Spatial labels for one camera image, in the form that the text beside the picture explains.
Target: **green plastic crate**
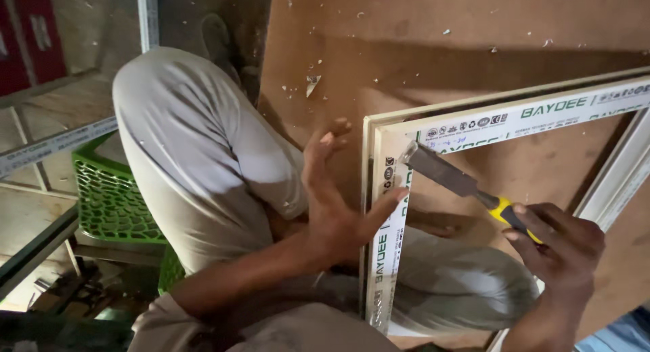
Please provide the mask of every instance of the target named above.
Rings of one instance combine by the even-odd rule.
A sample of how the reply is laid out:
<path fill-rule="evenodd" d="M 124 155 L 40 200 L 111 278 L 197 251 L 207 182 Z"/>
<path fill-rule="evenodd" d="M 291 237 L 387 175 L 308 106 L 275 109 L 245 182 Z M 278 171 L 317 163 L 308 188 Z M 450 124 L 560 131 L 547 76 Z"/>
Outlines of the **green plastic crate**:
<path fill-rule="evenodd" d="M 144 204 L 130 167 L 95 152 L 113 134 L 72 152 L 79 188 L 79 226 L 86 235 L 99 240 L 167 244 Z"/>
<path fill-rule="evenodd" d="M 160 264 L 160 276 L 158 277 L 158 293 L 163 294 L 169 291 L 172 286 L 185 277 L 185 270 L 181 261 L 171 245 L 167 244 L 165 256 Z"/>

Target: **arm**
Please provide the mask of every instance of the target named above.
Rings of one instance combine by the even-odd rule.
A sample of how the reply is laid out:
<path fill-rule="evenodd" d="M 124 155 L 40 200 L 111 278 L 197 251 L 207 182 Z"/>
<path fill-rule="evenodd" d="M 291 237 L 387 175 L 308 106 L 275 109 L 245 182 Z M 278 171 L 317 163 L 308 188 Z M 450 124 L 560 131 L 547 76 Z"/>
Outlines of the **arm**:
<path fill-rule="evenodd" d="M 593 272 L 605 235 L 592 223 L 551 204 L 516 204 L 515 213 L 545 245 L 513 230 L 504 236 L 524 264 L 545 282 L 534 308 L 508 332 L 504 352 L 570 352 L 582 313 L 593 294 Z"/>
<path fill-rule="evenodd" d="M 329 157 L 346 144 L 345 119 L 318 130 L 305 148 L 302 181 L 309 198 L 309 230 L 230 263 L 215 263 L 181 281 L 170 294 L 194 317 L 214 313 L 238 298 L 295 276 L 314 274 L 358 254 L 394 211 L 407 189 L 380 198 L 362 216 L 351 210 L 326 169 Z"/>

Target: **yellow chisel handle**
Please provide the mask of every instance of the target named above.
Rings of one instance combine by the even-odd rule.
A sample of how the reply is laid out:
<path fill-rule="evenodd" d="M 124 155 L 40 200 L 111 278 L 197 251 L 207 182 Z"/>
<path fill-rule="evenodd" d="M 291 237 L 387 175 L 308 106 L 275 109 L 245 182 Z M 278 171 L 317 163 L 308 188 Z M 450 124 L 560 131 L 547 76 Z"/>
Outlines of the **yellow chisel handle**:
<path fill-rule="evenodd" d="M 501 223 L 508 224 L 512 226 L 514 230 L 529 236 L 535 243 L 543 244 L 543 242 L 530 232 L 530 230 L 526 228 L 526 225 L 517 218 L 515 211 L 512 209 L 512 203 L 506 198 L 499 197 L 499 206 L 494 209 L 489 209 L 487 212 Z"/>

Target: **hand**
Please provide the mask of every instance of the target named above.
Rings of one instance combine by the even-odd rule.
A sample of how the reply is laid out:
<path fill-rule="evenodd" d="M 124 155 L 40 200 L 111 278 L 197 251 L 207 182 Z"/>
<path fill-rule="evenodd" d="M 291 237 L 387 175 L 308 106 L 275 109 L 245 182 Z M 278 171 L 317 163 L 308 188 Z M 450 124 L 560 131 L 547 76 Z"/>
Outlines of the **hand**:
<path fill-rule="evenodd" d="M 556 294 L 593 293 L 593 272 L 605 249 L 597 224 L 573 217 L 553 204 L 514 204 L 515 214 L 544 245 L 515 230 L 503 232 L 530 271 Z"/>
<path fill-rule="evenodd" d="M 341 136 L 351 128 L 346 118 L 339 118 L 317 130 L 305 148 L 302 182 L 309 198 L 307 253 L 314 261 L 314 271 L 358 257 L 359 248 L 372 240 L 408 194 L 403 187 L 388 192 L 365 216 L 345 204 L 326 163 L 334 152 L 346 146 L 347 141 Z"/>

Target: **gray trousers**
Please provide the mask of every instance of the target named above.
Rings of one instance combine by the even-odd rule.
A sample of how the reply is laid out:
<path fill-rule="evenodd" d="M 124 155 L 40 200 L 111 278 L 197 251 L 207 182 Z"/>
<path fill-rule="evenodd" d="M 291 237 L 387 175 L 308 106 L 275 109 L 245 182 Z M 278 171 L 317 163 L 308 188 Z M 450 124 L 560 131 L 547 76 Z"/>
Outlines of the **gray trousers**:
<path fill-rule="evenodd" d="M 188 274 L 272 245 L 262 202 L 286 219 L 307 209 L 302 153 L 208 60 L 152 50 L 120 70 L 113 101 L 138 187 Z M 537 296 L 505 253 L 406 228 L 394 323 L 498 330 Z"/>

